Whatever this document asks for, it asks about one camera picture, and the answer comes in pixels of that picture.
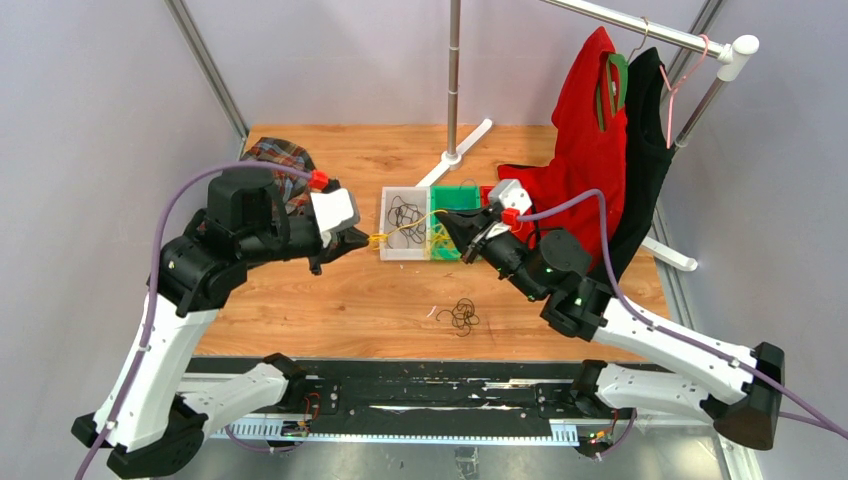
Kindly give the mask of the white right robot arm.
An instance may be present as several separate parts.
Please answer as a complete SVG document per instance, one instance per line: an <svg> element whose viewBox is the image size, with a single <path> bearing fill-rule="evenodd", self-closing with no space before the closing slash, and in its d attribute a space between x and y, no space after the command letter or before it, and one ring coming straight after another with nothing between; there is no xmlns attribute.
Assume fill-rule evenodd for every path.
<svg viewBox="0 0 848 480"><path fill-rule="evenodd" d="M604 409L655 410L709 423L745 447L773 448L783 395L784 351L724 342L685 328L631 302L587 274L589 254L563 228L533 247L497 219L498 209L437 213L466 263L481 258L529 301L563 336L635 353L660 366L640 374L588 360L571 400L582 415Z"/></svg>

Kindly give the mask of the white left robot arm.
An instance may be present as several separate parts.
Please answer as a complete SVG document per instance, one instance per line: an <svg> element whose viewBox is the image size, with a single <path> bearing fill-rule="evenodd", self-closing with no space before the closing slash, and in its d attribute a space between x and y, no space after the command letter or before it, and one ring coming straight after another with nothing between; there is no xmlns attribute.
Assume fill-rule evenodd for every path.
<svg viewBox="0 0 848 480"><path fill-rule="evenodd" d="M102 406L72 426L90 455L109 450L117 477L172 475L213 433L256 410L305 412L305 371L278 353L206 390L178 390L200 339L252 268L305 258L319 275L324 264L368 243L354 195L322 171L301 173L307 209L288 215L275 182L281 171L261 161L206 169L205 209L171 241L156 229L134 346Z"/></svg>

